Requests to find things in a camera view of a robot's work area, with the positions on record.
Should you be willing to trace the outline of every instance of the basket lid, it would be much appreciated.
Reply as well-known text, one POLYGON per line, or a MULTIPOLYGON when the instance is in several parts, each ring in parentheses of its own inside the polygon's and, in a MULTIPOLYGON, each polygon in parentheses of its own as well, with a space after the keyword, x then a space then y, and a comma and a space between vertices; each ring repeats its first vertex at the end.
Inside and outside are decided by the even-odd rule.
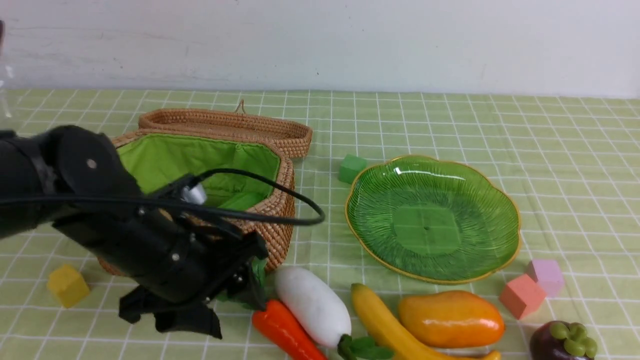
POLYGON ((235 111, 168 108, 150 111, 140 115, 138 127, 233 136, 245 142, 270 142, 288 158, 304 158, 313 135, 311 127, 291 120, 247 114, 244 100, 235 111))

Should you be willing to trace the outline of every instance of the toy carrot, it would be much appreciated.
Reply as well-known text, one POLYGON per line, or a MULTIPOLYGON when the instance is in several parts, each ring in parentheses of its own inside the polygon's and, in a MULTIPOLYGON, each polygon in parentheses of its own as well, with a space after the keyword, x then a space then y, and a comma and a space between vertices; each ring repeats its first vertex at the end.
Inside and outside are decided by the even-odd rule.
POLYGON ((277 300, 267 302, 266 311, 256 311, 253 327, 278 345, 292 360, 327 360, 309 338, 295 316, 277 300))

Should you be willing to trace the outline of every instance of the toy white radish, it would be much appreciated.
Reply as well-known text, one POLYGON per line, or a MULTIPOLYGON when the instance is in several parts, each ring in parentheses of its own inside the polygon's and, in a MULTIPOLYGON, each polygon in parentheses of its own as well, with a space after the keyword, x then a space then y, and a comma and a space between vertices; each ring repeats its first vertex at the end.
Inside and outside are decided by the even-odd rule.
POLYGON ((351 338, 351 316, 344 302, 311 271, 283 266, 275 272, 275 290, 307 334, 334 349, 345 360, 390 359, 393 352, 375 346, 372 338, 351 338))

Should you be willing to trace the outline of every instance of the purple cube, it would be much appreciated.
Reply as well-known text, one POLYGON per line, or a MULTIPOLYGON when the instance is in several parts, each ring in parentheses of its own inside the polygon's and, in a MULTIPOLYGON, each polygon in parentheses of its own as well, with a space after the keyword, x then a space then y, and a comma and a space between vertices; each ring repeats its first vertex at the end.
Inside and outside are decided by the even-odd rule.
POLYGON ((527 267, 527 275, 545 290, 548 297, 556 297, 564 286, 562 270, 555 260, 531 260, 527 267))

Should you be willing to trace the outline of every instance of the toy mangosteen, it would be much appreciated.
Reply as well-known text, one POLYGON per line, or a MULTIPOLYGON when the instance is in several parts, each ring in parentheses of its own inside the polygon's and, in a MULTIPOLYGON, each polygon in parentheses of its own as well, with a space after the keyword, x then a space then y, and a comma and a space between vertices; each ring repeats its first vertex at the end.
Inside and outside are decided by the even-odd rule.
POLYGON ((598 345, 581 323, 552 321, 533 333, 529 350, 533 360, 594 360, 598 345))

